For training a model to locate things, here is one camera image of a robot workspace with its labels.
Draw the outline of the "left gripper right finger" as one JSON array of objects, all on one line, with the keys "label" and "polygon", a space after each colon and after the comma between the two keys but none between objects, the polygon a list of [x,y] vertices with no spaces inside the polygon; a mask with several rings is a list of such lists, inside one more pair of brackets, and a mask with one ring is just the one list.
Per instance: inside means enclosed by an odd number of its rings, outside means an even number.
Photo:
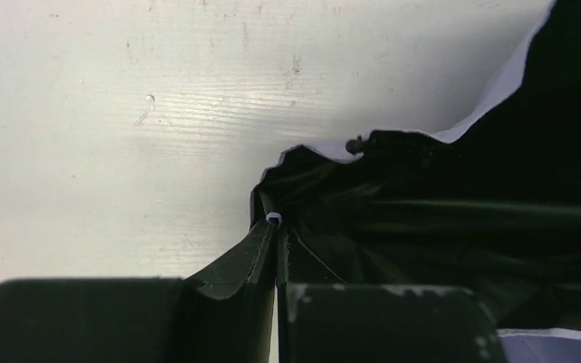
[{"label": "left gripper right finger", "polygon": [[283,227],[282,362],[504,362],[508,277],[479,238],[427,225]]}]

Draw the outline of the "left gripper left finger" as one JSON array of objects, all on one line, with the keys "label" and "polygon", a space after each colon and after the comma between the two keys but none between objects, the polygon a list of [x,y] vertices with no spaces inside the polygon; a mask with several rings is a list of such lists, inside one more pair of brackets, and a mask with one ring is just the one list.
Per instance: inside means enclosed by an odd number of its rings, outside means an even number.
[{"label": "left gripper left finger", "polygon": [[0,362],[266,362],[277,228],[189,278],[0,283]]}]

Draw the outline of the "purple umbrella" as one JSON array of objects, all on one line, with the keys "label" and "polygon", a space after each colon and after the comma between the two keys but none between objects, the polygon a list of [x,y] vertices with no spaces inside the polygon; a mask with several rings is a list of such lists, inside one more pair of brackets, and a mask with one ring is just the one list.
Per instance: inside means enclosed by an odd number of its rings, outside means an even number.
[{"label": "purple umbrella", "polygon": [[479,238],[508,277],[504,362],[581,362],[581,1],[553,1],[474,111],[281,155],[254,222],[427,225]]}]

